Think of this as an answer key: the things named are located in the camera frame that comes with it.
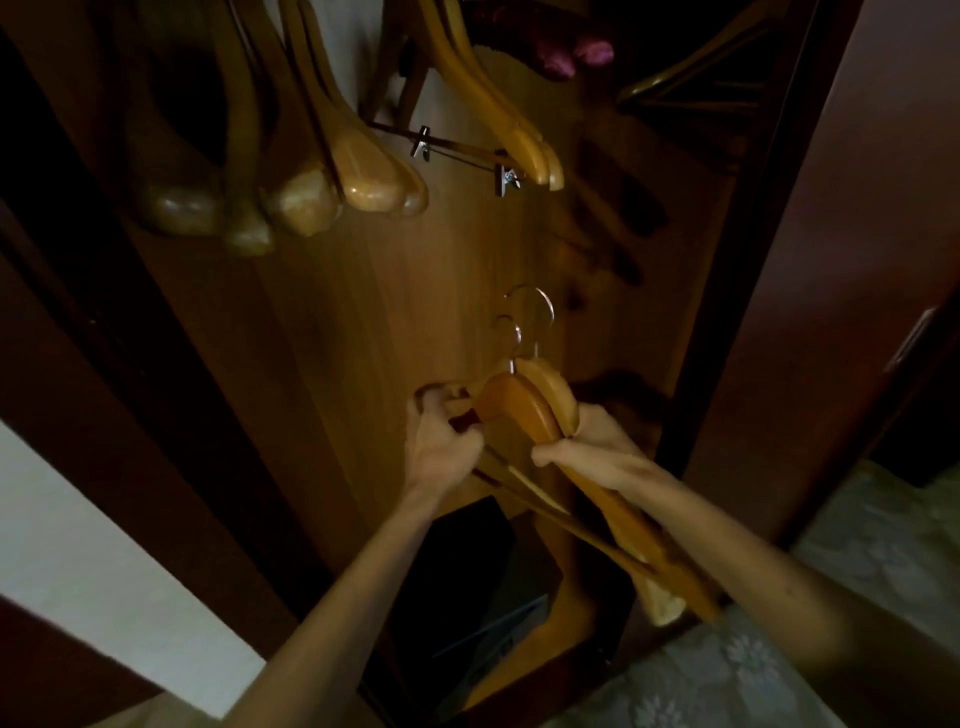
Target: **wardrobe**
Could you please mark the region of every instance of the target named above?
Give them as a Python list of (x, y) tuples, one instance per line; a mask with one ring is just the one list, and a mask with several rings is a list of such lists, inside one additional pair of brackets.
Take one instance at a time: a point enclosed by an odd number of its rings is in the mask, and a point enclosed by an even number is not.
[[(960, 63), (960, 11), (946, 0), (911, 8), (911, 24), (893, 0), (793, 0), (735, 175), (590, 83), (552, 85), (477, 49), (556, 151), (563, 190), (526, 181), (499, 197), (491, 170), (410, 158), (411, 141), (381, 135), (422, 176), (422, 214), (347, 208), (316, 235), (279, 232), (257, 258), (151, 232), (125, 207), (98, 22), (108, 5), (0, 10), (2, 253), (296, 618), (396, 503), (406, 400), (482, 379), (511, 354), (500, 314), (578, 399), (607, 406), (651, 457), (781, 546), (960, 330), (960, 85), (939, 72)], [(356, 108), (380, 4), (314, 8)], [(436, 72), (420, 126), (496, 146)], [(529, 290), (505, 299), (522, 283), (549, 294), (552, 324)], [(521, 433), (491, 437), (542, 476)], [(473, 478), (443, 513), (488, 495), (508, 518), (525, 511)], [(654, 627), (621, 570), (536, 523), (564, 574), (550, 617), (451, 723), (539, 725), (695, 620)], [(362, 693), (388, 725), (420, 724), (390, 641)]]

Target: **person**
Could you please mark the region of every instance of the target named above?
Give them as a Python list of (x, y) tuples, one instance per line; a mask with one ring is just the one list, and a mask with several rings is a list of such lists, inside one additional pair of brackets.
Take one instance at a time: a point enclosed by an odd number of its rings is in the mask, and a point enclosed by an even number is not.
[[(335, 726), (445, 496), (484, 447), (450, 427), (440, 389), (407, 406), (405, 481), (393, 514), (264, 667), (226, 728)], [(950, 725), (960, 667), (906, 622), (762, 541), (643, 455), (602, 407), (580, 405), (569, 439), (534, 463), (569, 466), (656, 519), (762, 627), (850, 728)]]

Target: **floral pattern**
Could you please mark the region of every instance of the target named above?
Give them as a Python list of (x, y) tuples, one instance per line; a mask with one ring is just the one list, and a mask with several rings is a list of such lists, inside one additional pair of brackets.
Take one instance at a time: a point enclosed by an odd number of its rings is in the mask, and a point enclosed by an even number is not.
[[(960, 467), (923, 490), (873, 463), (794, 549), (960, 656)], [(543, 728), (843, 728), (739, 607), (632, 665)]]

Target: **metal hook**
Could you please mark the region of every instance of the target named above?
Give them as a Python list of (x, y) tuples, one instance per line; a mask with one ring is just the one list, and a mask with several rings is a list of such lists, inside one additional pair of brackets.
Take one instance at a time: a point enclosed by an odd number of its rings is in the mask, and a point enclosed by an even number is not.
[(514, 347), (510, 351), (510, 374), (514, 375), (516, 374), (516, 351), (520, 348), (520, 345), (523, 344), (523, 331), (520, 330), (520, 326), (514, 321), (514, 317), (506, 313), (501, 313), (493, 319), (493, 326), (495, 328), (500, 322), (500, 319), (509, 321), (513, 325), (514, 333), (516, 334), (516, 344), (514, 344)]
[[(537, 293), (540, 294), (543, 302), (546, 303), (546, 307), (550, 311), (550, 326), (548, 326), (546, 329), (549, 331), (553, 327), (553, 322), (557, 320), (557, 313), (553, 308), (553, 302), (550, 300), (550, 297), (546, 295), (542, 288), (534, 285), (533, 283), (518, 283), (505, 294), (503, 294), (503, 298), (510, 299), (514, 293), (521, 288), (533, 288), (535, 291), (537, 291)], [(534, 342), (534, 358), (537, 358), (538, 356), (540, 356), (540, 339)]]

